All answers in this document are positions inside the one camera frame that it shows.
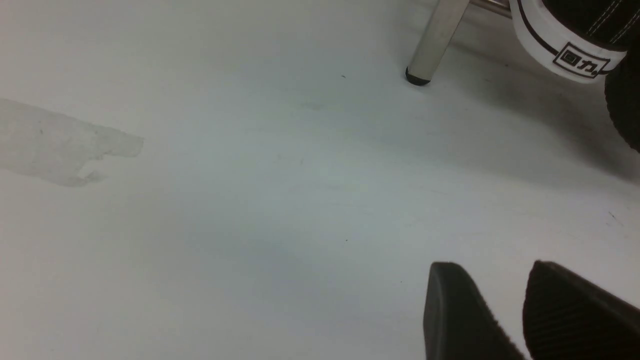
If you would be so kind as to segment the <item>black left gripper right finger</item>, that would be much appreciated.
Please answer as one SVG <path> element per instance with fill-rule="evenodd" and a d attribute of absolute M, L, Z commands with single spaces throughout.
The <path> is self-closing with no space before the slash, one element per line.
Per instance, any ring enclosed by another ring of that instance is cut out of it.
<path fill-rule="evenodd" d="M 536 260 L 522 309 L 533 360 L 637 360 L 640 311 L 564 266 Z"/>

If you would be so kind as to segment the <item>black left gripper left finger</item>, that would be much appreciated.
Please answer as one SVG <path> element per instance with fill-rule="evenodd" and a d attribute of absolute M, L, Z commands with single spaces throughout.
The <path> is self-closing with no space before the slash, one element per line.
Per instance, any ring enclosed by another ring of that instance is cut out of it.
<path fill-rule="evenodd" d="M 473 278 L 455 262 L 430 265 L 423 308 L 427 360 L 524 360 Z"/>

